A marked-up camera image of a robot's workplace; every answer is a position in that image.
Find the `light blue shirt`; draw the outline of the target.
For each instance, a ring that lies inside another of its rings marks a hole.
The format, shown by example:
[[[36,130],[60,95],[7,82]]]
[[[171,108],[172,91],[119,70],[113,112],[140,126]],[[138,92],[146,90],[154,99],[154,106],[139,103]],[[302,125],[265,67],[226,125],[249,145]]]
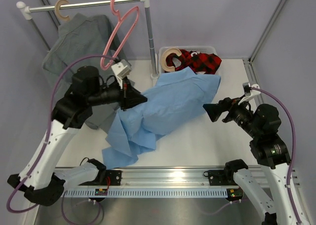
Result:
[[[108,169],[126,167],[138,156],[156,150],[156,142],[204,113],[204,104],[217,94],[221,77],[195,74],[189,67],[161,74],[154,87],[143,92],[147,102],[119,110],[108,131],[110,147],[102,150]]]

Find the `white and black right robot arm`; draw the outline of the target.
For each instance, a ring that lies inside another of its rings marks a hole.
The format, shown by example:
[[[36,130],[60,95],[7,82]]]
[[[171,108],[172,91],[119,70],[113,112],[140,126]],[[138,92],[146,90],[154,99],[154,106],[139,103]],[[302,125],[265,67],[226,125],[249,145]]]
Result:
[[[235,122],[251,137],[251,153],[265,175],[271,195],[267,195],[255,181],[242,159],[227,162],[223,177],[227,183],[237,184],[245,192],[262,224],[310,224],[292,180],[289,151],[278,135],[281,120],[277,108],[260,104],[253,112],[250,104],[240,98],[225,98],[216,104],[205,104],[203,108],[212,122],[227,112],[222,121]]]

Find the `red black plaid shirt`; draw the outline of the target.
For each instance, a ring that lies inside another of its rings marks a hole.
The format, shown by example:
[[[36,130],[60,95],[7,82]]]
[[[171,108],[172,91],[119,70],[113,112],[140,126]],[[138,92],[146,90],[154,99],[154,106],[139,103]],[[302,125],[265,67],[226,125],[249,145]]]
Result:
[[[177,72],[189,67],[196,74],[214,75],[222,63],[222,59],[213,53],[207,54],[184,49],[179,49],[179,51],[181,55],[170,53],[163,61],[172,72]]]

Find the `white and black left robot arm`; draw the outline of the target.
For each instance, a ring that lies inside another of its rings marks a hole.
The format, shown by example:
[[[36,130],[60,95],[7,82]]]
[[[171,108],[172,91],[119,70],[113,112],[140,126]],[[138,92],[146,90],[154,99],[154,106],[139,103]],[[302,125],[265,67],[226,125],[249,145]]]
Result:
[[[8,184],[22,191],[31,203],[51,206],[69,188],[108,182],[106,166],[96,159],[63,172],[54,170],[69,142],[92,116],[94,106],[118,103],[125,111],[147,101],[127,77],[132,70],[129,64],[119,62],[111,69],[115,80],[110,85],[100,84],[96,67],[77,70],[70,88],[53,107],[46,134],[34,156],[23,171],[9,176]]]

